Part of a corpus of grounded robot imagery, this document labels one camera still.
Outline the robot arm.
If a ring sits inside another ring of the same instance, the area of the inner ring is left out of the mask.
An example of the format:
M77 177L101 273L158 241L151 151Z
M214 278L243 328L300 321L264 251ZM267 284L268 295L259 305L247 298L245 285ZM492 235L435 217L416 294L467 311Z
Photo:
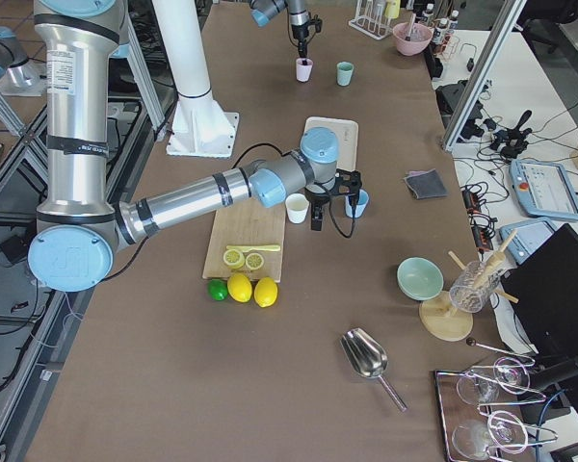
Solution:
M308 44L322 32L323 19L312 15L305 1L300 0L253 0L250 1L251 16L259 27L264 27L282 12L287 13L290 41L296 46L301 64L307 64Z
M173 192L134 204L111 205L106 194L110 56L123 44L126 1L35 1L37 33L46 44L47 197L37 208L38 234L28 266L50 289L80 292L110 279L115 254L187 219L255 196L270 208L302 188L355 208L361 178L338 168L339 141L324 127L302 135L279 160L255 161L215 173ZM305 1L250 1L266 25L286 9L298 53L307 58L309 27L317 24ZM214 99L195 1L153 1L178 94L170 151L228 157L238 124Z

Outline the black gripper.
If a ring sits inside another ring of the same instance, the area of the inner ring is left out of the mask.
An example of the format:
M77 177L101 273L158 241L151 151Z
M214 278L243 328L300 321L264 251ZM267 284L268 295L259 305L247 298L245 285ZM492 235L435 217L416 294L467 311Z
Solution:
M331 210L332 200L336 196L342 196L348 200L350 206L351 229L355 229L356 209L361 189L361 173L358 170L347 171L337 169L330 187L323 183L314 183L315 192L306 189L305 197L311 206L310 229L321 230L324 219L324 206L328 205L329 217L335 228L340 229Z
M296 47L298 48L298 53L302 59L302 65L308 65L307 60L307 45L312 39L319 33L322 32L322 19L318 14L310 16L308 20L302 25L292 25L291 33L294 41L296 42Z

